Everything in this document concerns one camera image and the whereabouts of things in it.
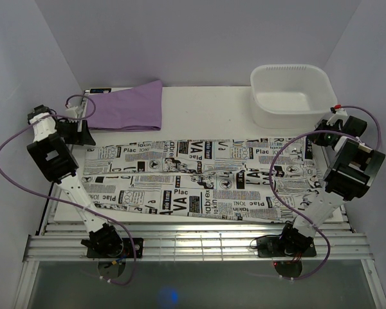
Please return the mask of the newspaper print trousers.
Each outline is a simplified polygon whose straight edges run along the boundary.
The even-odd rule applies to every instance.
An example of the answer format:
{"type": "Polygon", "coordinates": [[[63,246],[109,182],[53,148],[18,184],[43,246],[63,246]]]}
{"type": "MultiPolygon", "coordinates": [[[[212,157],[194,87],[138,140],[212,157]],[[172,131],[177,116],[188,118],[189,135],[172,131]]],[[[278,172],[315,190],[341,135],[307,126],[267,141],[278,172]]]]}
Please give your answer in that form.
{"type": "Polygon", "coordinates": [[[82,183],[101,209],[284,222],[318,196],[306,139],[164,140],[86,151],[82,183]]]}

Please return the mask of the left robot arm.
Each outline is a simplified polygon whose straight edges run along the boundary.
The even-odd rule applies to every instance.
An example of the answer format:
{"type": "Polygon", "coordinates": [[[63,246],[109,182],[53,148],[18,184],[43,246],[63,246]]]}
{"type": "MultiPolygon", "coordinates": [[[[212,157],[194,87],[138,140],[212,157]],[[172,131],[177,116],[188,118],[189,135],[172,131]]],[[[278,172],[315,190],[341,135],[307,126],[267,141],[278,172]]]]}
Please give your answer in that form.
{"type": "Polygon", "coordinates": [[[44,177],[64,192],[68,201],[80,205],[77,212],[89,234],[81,244],[103,257],[120,256],[124,243],[116,229],[95,214],[97,208],[77,175],[78,163],[69,148],[70,145],[96,144],[87,121],[58,120],[50,108],[40,105],[28,114],[28,123],[34,132],[33,142],[27,146],[33,161],[44,177]]]}

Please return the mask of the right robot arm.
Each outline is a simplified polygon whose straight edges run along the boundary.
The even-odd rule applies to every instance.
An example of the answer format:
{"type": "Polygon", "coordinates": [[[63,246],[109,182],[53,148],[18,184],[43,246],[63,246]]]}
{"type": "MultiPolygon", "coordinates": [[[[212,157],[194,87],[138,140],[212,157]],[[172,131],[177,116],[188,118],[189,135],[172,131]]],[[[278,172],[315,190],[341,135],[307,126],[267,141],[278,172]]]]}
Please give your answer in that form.
{"type": "Polygon", "coordinates": [[[303,254],[313,246],[313,238],[323,222],[347,201],[363,197],[380,170],[385,154],[359,141],[367,122],[354,116],[332,116],[322,120],[313,143],[330,146],[334,161],[324,174],[324,184],[304,215],[285,224],[277,246],[286,255],[303,254]]]}

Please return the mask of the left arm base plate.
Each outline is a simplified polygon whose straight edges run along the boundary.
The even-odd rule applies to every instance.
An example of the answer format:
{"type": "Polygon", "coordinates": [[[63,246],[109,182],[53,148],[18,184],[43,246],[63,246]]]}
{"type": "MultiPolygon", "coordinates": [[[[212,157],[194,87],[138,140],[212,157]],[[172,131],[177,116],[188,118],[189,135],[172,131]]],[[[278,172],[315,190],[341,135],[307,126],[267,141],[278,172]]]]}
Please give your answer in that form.
{"type": "MultiPolygon", "coordinates": [[[[119,256],[109,256],[107,254],[99,254],[93,249],[87,249],[86,257],[87,258],[111,258],[111,259],[118,259],[122,256],[125,256],[126,258],[132,259],[134,257],[133,247],[131,245],[131,241],[129,238],[123,238],[123,251],[119,256]]],[[[135,252],[137,258],[143,257],[143,246],[144,246],[144,239],[143,238],[134,238],[134,246],[135,246],[135,252]]]]}

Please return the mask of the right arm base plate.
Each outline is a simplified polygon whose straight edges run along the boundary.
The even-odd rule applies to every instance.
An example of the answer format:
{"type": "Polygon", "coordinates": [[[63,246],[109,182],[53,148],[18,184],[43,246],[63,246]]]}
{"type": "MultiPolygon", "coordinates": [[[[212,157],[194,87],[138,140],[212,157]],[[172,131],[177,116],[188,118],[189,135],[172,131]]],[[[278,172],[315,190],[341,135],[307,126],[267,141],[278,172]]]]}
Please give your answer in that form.
{"type": "Polygon", "coordinates": [[[255,239],[255,249],[260,258],[295,258],[315,257],[317,255],[314,244],[301,247],[280,236],[267,235],[255,239]]]}

